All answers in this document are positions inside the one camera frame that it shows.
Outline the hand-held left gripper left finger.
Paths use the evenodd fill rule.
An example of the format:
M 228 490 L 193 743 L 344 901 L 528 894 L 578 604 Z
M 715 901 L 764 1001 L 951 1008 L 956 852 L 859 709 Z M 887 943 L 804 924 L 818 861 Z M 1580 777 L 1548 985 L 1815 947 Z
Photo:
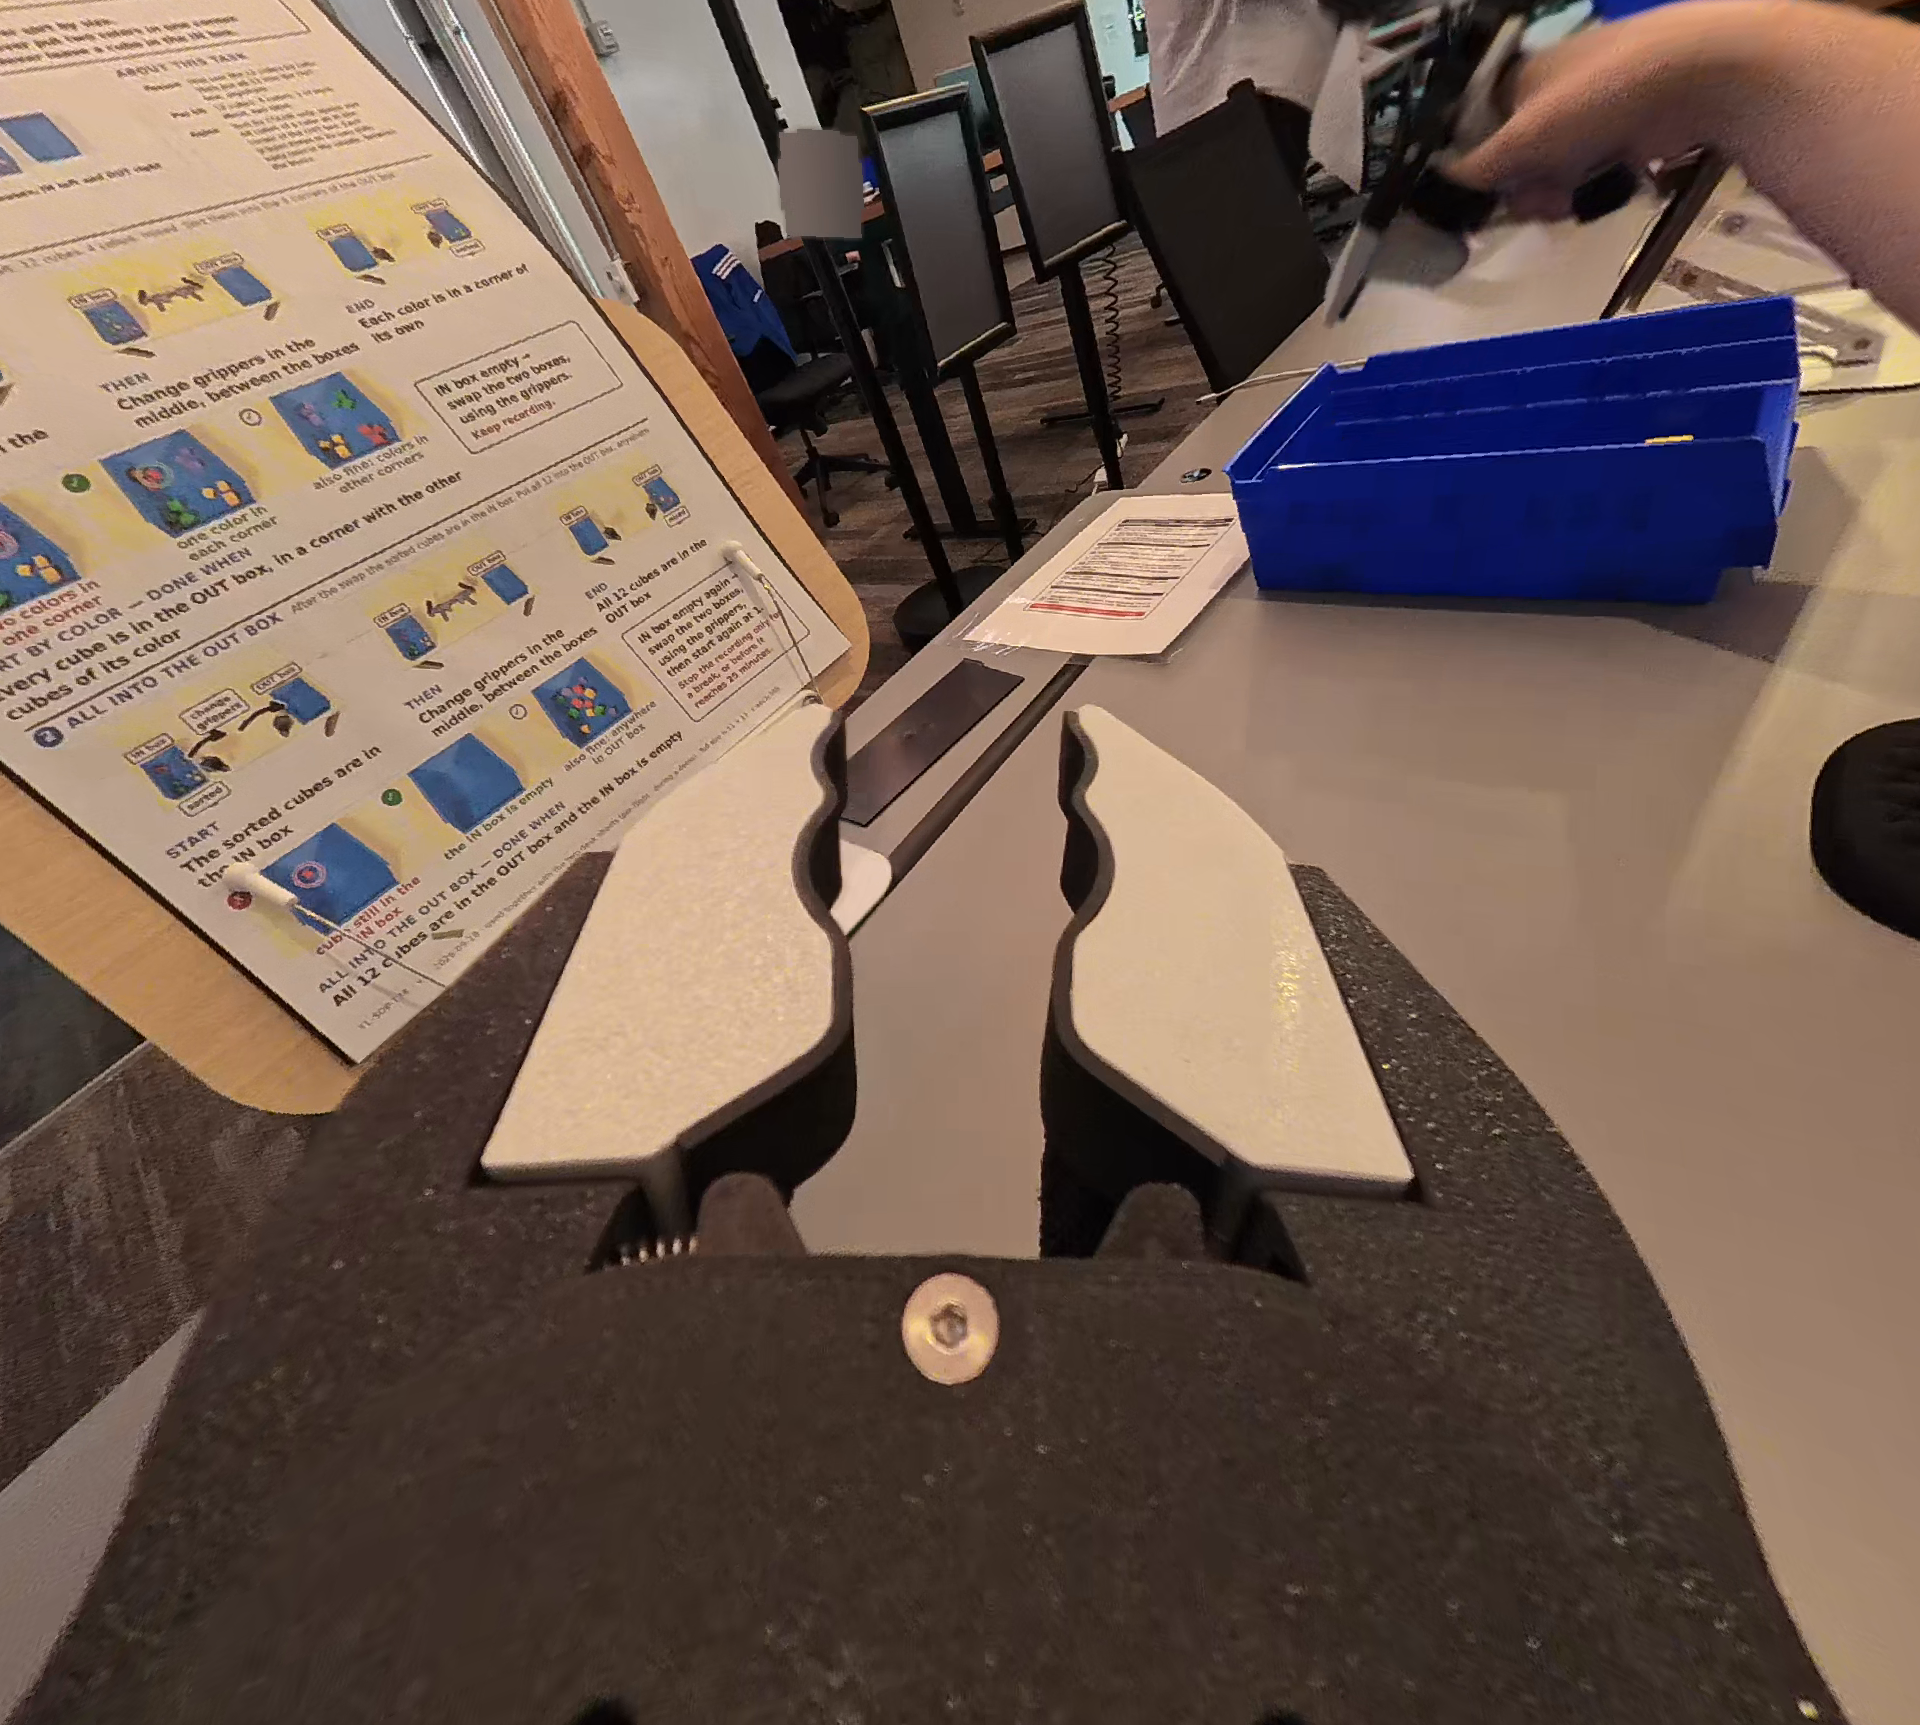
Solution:
M 624 1184 L 687 1239 L 705 1193 L 783 1201 L 858 1107 L 841 716 L 776 714 L 622 837 L 482 1149 L 492 1184 Z

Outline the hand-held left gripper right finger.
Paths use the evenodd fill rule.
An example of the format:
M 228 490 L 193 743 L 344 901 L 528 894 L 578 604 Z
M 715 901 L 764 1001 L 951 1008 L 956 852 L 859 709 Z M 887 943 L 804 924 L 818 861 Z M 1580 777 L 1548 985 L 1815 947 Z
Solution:
M 1070 924 L 1041 1042 L 1046 1167 L 1117 1213 L 1179 1185 L 1225 1254 L 1284 1196 L 1403 1204 L 1413 1159 L 1284 846 L 1115 710 L 1070 709 Z

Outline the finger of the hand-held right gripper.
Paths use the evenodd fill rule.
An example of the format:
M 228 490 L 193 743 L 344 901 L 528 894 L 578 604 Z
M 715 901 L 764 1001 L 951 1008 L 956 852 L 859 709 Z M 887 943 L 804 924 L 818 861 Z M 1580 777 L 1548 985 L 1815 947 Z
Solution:
M 1390 227 L 1353 225 L 1326 285 L 1326 325 L 1346 325 L 1369 285 L 1443 286 L 1473 256 L 1473 240 L 1403 212 Z
M 1367 39 L 1367 27 L 1339 30 L 1309 125 L 1309 160 L 1353 194 L 1367 194 Z

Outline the person's right forearm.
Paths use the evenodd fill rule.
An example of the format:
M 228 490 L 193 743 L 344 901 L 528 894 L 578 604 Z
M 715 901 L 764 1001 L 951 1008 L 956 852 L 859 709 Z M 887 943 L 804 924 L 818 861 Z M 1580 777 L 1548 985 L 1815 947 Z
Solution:
M 1917 27 L 1817 0 L 1730 0 L 1709 59 L 1709 144 L 1917 325 Z

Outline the black display on stand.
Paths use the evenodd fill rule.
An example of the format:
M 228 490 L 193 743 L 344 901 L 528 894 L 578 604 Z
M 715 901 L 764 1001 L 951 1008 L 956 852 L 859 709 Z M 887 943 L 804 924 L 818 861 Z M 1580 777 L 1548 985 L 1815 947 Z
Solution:
M 979 364 L 1011 341 L 1017 325 L 969 91 L 943 85 L 873 107 L 863 119 L 885 205 L 885 241 L 908 319 L 908 404 L 949 512 L 945 540 L 997 536 L 1009 561 L 1022 561 L 1029 521 L 1017 513 L 979 388 Z M 971 509 L 938 398 L 943 384 L 962 394 L 986 475 L 991 518 Z
M 1041 425 L 1086 425 L 1098 447 L 1095 488 L 1125 488 L 1129 416 L 1163 398 L 1126 398 L 1121 377 L 1121 265 L 1129 217 L 1117 189 L 1117 129 L 1085 0 L 1059 0 L 969 36 L 971 71 L 999 139 L 1023 250 L 1064 299 L 1085 402 Z

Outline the black desk inlay plate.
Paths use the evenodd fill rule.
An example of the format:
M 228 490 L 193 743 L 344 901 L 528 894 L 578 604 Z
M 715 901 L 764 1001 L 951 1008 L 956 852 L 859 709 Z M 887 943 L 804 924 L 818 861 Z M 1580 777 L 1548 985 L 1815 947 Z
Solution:
M 847 756 L 841 824 L 873 825 L 887 805 L 908 793 L 1022 685 L 1022 674 L 982 661 L 962 661 L 934 682 L 873 741 Z

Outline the paper in plastic sleeve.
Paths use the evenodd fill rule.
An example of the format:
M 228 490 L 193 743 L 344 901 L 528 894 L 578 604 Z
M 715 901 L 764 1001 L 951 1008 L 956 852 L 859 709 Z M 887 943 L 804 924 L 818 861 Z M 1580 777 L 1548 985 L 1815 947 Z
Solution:
M 1078 661 L 1163 656 L 1247 561 L 1230 490 L 1115 497 L 962 638 Z

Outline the wooden display board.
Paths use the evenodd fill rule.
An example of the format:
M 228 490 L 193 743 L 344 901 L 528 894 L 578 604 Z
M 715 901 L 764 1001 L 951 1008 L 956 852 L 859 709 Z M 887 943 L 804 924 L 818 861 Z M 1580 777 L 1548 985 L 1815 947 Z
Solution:
M 869 669 L 869 622 L 781 461 L 766 462 L 687 351 L 633 307 L 602 299 L 618 338 L 705 451 L 791 579 L 844 633 L 814 690 L 844 709 Z M 361 1076 L 304 1020 L 189 928 L 105 852 L 2 777 L 2 932 L 207 1088 L 265 1113 L 333 1113 Z

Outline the printed instruction sheet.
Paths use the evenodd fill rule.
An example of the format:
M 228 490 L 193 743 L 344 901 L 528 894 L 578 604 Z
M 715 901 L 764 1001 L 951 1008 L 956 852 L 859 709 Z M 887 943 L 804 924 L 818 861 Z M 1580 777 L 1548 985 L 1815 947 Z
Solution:
M 801 697 L 729 540 L 818 682 L 844 633 L 318 0 L 2 0 L 2 777 L 344 1061 Z

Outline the blue jacket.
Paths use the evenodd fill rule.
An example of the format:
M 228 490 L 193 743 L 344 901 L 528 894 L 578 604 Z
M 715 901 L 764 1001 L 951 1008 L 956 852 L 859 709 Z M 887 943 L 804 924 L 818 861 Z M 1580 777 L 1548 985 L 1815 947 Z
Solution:
M 764 291 L 757 272 L 727 241 L 696 250 L 692 265 L 740 364 L 757 356 L 764 349 L 781 354 L 788 364 L 801 364 L 781 312 Z

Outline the wooden column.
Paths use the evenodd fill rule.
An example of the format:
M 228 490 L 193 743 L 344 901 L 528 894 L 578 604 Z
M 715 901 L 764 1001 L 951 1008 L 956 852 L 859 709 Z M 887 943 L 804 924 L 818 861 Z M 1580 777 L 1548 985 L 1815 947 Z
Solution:
M 573 0 L 485 0 L 521 89 L 609 235 L 636 310 L 687 354 L 779 488 L 796 482 L 741 374 Z

